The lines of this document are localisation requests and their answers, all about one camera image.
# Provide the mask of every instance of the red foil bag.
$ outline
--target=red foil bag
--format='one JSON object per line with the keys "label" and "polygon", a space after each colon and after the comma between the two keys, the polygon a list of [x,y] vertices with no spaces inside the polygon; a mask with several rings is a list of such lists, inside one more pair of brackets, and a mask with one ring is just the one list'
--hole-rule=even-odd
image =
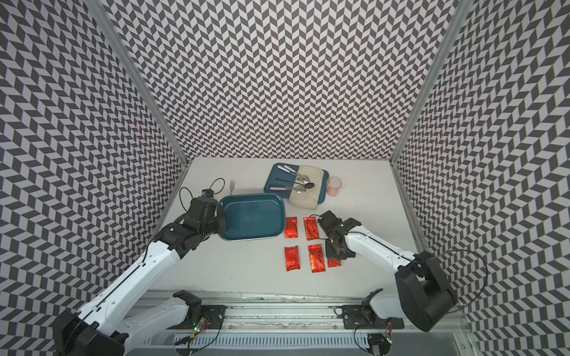
{"label": "red foil bag", "polygon": [[320,244],[309,246],[309,256],[311,257],[311,272],[324,272],[323,248]]}
{"label": "red foil bag", "polygon": [[327,260],[327,263],[328,263],[328,268],[340,266],[340,261],[338,260]]}
{"label": "red foil bag", "polygon": [[285,227],[285,238],[296,239],[297,235],[297,218],[287,218],[287,225]]}
{"label": "red foil bag", "polygon": [[288,271],[301,269],[301,262],[299,262],[299,249],[297,246],[285,248],[285,262],[287,264]]}
{"label": "red foil bag", "polygon": [[317,227],[317,218],[312,216],[310,218],[303,218],[305,223],[305,236],[307,240],[316,240],[319,238],[319,228]]}

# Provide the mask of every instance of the spoon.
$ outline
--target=spoon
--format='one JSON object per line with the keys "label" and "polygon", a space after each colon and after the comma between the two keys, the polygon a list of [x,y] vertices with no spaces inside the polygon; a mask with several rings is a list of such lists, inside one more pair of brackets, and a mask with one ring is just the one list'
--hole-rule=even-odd
{"label": "spoon", "polygon": [[306,189],[310,189],[313,188],[315,186],[314,183],[307,183],[307,184],[302,184],[302,183],[298,183],[298,182],[294,182],[294,181],[288,181],[286,179],[281,179],[281,178],[276,178],[276,181],[282,181],[282,182],[289,182],[289,183],[295,183],[295,184],[300,184],[302,186],[304,186]]}
{"label": "spoon", "polygon": [[304,174],[299,174],[299,172],[295,171],[293,168],[284,165],[284,166],[277,166],[277,168],[281,169],[284,172],[287,172],[289,174],[292,174],[296,177],[296,179],[300,180],[303,183],[310,183],[311,180],[309,179],[308,176],[304,175]]}
{"label": "spoon", "polygon": [[269,190],[294,190],[297,193],[304,193],[307,191],[305,187],[270,187]]}

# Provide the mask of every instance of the blue tray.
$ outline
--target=blue tray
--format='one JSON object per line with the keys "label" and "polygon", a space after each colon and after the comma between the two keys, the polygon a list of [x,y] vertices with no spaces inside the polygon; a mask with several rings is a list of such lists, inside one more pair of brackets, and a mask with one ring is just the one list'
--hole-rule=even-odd
{"label": "blue tray", "polygon": [[[299,166],[295,166],[295,165],[291,165],[291,164],[287,164],[287,163],[276,163],[276,164],[274,164],[273,167],[271,168],[271,172],[269,173],[269,177],[267,177],[267,182],[265,182],[265,187],[263,187],[263,191],[266,193],[277,194],[278,196],[280,196],[283,199],[289,199],[289,196],[291,195],[290,190],[286,190],[286,191],[269,190],[269,187],[275,187],[275,186],[292,187],[293,186],[293,183],[275,180],[276,178],[286,179],[286,180],[291,181],[291,182],[295,180],[294,175],[283,172],[281,169],[277,168],[278,165],[280,165],[280,166],[287,165],[287,166],[293,168],[294,170],[299,169]],[[327,171],[325,171],[325,170],[323,170],[323,171],[324,171],[323,184],[321,186],[321,194],[319,195],[319,204],[322,204],[324,202],[324,197],[327,194],[327,180],[328,180],[329,174]]]}
{"label": "blue tray", "polygon": [[274,238],[285,230],[285,204],[273,193],[228,195],[219,204],[226,213],[224,240]]}

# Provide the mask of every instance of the black bracket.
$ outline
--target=black bracket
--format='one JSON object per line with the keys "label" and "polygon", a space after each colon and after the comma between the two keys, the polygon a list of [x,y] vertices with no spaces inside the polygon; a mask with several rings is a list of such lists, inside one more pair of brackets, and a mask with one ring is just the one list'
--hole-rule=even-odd
{"label": "black bracket", "polygon": [[[347,330],[354,330],[356,328],[364,328],[363,325],[369,325],[364,317],[365,311],[362,305],[343,305],[341,306],[343,313],[344,328]],[[392,329],[403,329],[404,321],[400,318],[390,318],[390,320],[383,320],[377,324],[369,325],[374,329],[385,329],[388,327],[388,322],[392,322]]]}
{"label": "black bracket", "polygon": [[[201,316],[208,316],[210,318],[210,324],[208,325],[208,330],[218,330],[223,326],[223,321],[226,318],[225,305],[203,305],[200,310]],[[177,330],[189,330],[194,329],[195,323],[192,320],[186,320],[178,325],[169,327],[168,329]]]}

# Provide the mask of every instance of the pink cup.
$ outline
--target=pink cup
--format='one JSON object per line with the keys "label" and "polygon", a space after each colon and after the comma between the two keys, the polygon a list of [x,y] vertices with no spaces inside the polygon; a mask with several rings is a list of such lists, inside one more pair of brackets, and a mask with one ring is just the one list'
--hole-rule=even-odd
{"label": "pink cup", "polygon": [[330,177],[327,179],[327,194],[329,197],[336,197],[342,188],[343,182],[338,177]]}

